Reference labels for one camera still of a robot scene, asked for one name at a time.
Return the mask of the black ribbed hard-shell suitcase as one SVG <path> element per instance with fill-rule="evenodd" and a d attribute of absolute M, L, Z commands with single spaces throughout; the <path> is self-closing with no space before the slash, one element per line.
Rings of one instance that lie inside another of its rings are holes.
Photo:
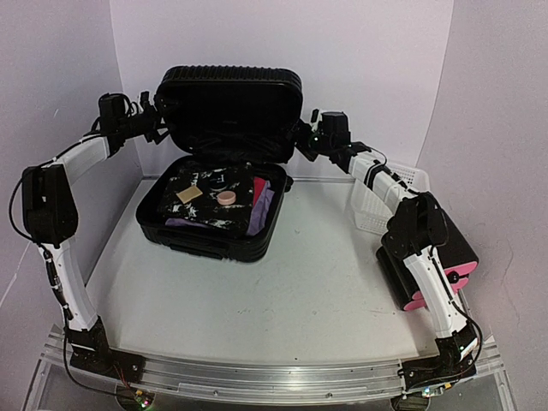
<path fill-rule="evenodd" d="M 139 203 L 144 237 L 172 250 L 252 263 L 270 245 L 292 179 L 284 165 L 295 150 L 292 127 L 301 121 L 302 84 L 285 68 L 175 66 L 161 80 L 154 103 L 182 156 L 167 167 Z M 158 204 L 180 169 L 213 170 L 251 164 L 275 191 L 265 227 L 254 236 L 224 229 L 168 227 Z"/>

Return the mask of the black pouch with pink end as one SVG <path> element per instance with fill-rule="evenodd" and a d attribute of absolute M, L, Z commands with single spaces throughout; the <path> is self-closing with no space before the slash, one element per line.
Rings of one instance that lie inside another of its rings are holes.
<path fill-rule="evenodd" d="M 414 211 L 409 207 L 398 209 L 388 222 L 381 247 L 403 264 L 407 257 L 425 255 L 433 248 L 438 253 L 442 272 L 457 265 L 479 263 L 477 253 L 456 224 L 445 210 L 437 207 Z"/>

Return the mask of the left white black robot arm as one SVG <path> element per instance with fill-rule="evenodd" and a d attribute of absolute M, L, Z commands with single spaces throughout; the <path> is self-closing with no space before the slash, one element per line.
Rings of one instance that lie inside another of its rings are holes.
<path fill-rule="evenodd" d="M 23 227 L 16 232 L 40 251 L 52 293 L 64 322 L 64 335 L 73 353 L 72 367 L 111 378 L 137 382 L 145 359 L 110 346 L 106 329 L 93 306 L 73 249 L 79 215 L 72 192 L 92 167 L 116 155 L 133 138 L 159 143 L 165 126 L 142 92 L 134 102 L 122 93 L 98 100 L 99 116 L 90 131 L 54 158 L 27 167 L 15 186 L 21 195 Z"/>

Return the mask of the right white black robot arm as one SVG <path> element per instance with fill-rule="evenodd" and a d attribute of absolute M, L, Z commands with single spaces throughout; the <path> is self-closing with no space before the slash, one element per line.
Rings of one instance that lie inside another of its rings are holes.
<path fill-rule="evenodd" d="M 439 251 L 451 245 L 450 219 L 435 196 L 407 184 L 386 156 L 350 138 L 341 111 L 314 110 L 310 122 L 293 127 L 295 146 L 310 162 L 327 157 L 369 189 L 391 211 L 378 256 L 403 287 L 415 283 L 432 317 L 435 356 L 406 360 L 398 372 L 406 392 L 425 396 L 476 373 L 483 333 L 466 312 L 445 272 Z"/>

